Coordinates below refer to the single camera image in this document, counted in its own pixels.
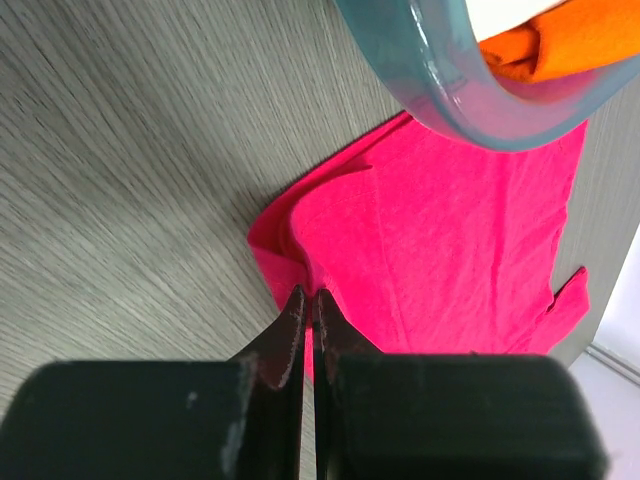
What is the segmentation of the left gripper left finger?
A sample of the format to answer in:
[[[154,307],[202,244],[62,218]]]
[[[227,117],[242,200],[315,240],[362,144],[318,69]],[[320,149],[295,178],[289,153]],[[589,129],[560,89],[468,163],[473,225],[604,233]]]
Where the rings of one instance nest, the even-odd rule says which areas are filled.
[[[59,361],[1,424],[5,479],[295,479],[305,295],[227,360]]]

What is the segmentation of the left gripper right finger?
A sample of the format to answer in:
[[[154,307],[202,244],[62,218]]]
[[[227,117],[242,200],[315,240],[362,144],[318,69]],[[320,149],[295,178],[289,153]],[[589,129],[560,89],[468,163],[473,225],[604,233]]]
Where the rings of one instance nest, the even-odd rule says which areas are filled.
[[[320,479],[603,479],[568,370],[540,355],[379,350],[327,290],[312,306]]]

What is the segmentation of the pink t shirt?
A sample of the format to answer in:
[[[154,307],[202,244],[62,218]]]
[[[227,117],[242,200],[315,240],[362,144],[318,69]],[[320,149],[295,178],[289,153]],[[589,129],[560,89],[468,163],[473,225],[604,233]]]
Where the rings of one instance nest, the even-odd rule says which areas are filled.
[[[546,354],[590,307],[551,286],[587,129],[499,153],[400,113],[274,200],[247,241],[275,303],[327,289],[387,353]]]

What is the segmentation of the teal plastic basket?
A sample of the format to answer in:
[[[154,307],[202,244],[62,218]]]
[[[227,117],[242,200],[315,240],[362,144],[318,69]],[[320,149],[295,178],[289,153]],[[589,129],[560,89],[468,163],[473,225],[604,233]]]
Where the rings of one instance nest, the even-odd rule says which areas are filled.
[[[495,77],[462,1],[340,1],[358,47],[416,120],[451,139],[501,152],[548,144],[639,73],[638,57],[523,84]]]

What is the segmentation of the white crumpled t shirt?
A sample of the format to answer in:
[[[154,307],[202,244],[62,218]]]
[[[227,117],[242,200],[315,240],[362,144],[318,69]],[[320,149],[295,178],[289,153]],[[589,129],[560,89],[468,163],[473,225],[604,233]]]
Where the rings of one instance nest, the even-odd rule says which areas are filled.
[[[564,3],[564,0],[466,0],[470,24],[477,41],[515,28]]]

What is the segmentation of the orange t shirt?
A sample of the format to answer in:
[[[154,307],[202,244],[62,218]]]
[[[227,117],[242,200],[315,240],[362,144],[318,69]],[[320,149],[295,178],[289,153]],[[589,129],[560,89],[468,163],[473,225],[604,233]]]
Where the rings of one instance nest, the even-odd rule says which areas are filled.
[[[532,84],[639,54],[639,2],[566,1],[479,43],[493,74]]]

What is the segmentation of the left aluminium frame post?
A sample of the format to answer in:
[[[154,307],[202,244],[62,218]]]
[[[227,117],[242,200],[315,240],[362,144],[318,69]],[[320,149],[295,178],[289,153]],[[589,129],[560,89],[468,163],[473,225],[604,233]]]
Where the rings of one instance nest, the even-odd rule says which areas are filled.
[[[630,361],[594,343],[586,347],[585,353],[630,383],[640,386],[639,367],[634,366]]]

